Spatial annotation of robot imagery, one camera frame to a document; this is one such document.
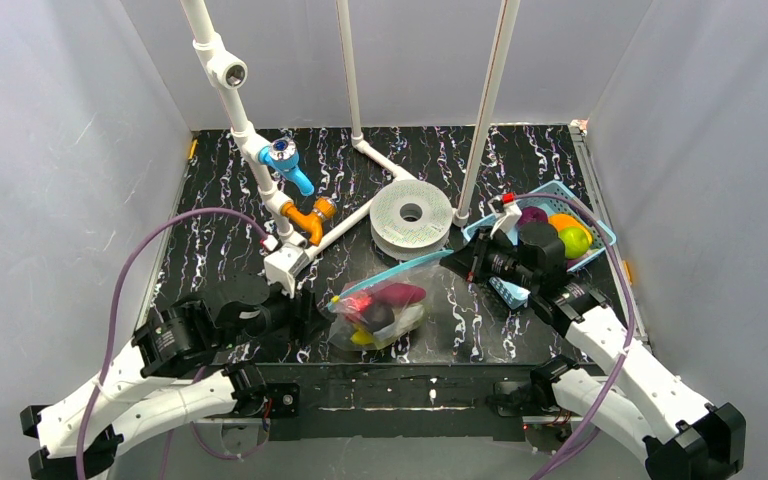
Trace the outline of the magenta sweet potato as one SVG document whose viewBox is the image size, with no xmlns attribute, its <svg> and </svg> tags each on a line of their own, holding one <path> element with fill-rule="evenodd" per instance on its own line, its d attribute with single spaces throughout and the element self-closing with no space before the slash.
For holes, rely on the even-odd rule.
<svg viewBox="0 0 768 480">
<path fill-rule="evenodd" d="M 381 287 L 372 297 L 379 303 L 402 308 L 423 301 L 426 295 L 426 290 L 422 287 L 396 282 Z"/>
</svg>

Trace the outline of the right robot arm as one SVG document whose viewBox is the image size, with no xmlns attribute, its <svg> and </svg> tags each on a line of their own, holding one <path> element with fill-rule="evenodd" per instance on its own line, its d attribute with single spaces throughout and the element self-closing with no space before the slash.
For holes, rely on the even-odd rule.
<svg viewBox="0 0 768 480">
<path fill-rule="evenodd" d="M 498 278 L 526 289 L 538 318 L 608 375 L 600 383 L 573 361 L 553 359 L 531 373 L 535 402 L 580 411 L 635 453 L 652 479 L 728 479 L 743 469 L 744 415 L 692 390 L 634 339 L 606 297 L 568 272 L 553 227 L 529 223 L 516 243 L 482 227 L 440 264 L 472 283 Z"/>
</svg>

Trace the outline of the dark red plum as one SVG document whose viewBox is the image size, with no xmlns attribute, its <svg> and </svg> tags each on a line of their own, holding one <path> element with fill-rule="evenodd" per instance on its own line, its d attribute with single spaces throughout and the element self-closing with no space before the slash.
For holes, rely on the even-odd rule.
<svg viewBox="0 0 768 480">
<path fill-rule="evenodd" d="M 370 333 L 375 333 L 392 325 L 395 322 L 395 314 L 390 306 L 374 303 L 362 312 L 362 319 L 364 328 Z"/>
</svg>

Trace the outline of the yellow banana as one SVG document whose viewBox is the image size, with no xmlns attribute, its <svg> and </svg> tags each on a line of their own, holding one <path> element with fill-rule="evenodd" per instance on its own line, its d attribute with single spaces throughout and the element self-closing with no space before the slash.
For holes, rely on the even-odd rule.
<svg viewBox="0 0 768 480">
<path fill-rule="evenodd" d="M 351 335 L 350 341 L 359 348 L 373 348 L 376 345 L 375 336 L 363 329 L 356 330 Z"/>
</svg>

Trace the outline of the red apple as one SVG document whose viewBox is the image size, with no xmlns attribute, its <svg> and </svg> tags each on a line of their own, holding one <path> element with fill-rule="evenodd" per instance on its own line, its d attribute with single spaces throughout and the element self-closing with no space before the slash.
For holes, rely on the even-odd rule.
<svg viewBox="0 0 768 480">
<path fill-rule="evenodd" d="M 374 304 L 371 296 L 353 294 L 341 301 L 341 312 L 347 321 L 357 325 L 367 325 L 367 311 Z"/>
</svg>

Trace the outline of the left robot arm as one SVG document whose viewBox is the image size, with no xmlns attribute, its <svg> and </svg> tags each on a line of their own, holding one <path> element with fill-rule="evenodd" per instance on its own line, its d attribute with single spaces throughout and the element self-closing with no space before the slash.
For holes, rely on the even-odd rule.
<svg viewBox="0 0 768 480">
<path fill-rule="evenodd" d="M 150 314 L 105 373 L 55 404 L 21 412 L 24 435 L 40 444 L 29 458 L 31 477 L 95 477 L 129 448 L 214 415 L 285 416 L 281 399 L 288 389 L 268 383 L 251 360 L 227 360 L 196 384 L 172 385 L 209 369 L 242 336 L 284 330 L 302 342 L 308 325 L 321 317 L 311 289 L 287 295 L 280 284 L 254 274 L 234 275 Z"/>
</svg>

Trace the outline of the clear zip top bag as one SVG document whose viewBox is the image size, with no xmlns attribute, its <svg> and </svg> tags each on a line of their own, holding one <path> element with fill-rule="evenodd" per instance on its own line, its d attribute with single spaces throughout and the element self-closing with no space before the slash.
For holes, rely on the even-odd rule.
<svg viewBox="0 0 768 480">
<path fill-rule="evenodd" d="M 327 303 L 328 343 L 344 352 L 381 351 L 428 330 L 449 310 L 455 277 L 442 260 L 452 253 L 440 250 L 346 284 Z"/>
</svg>

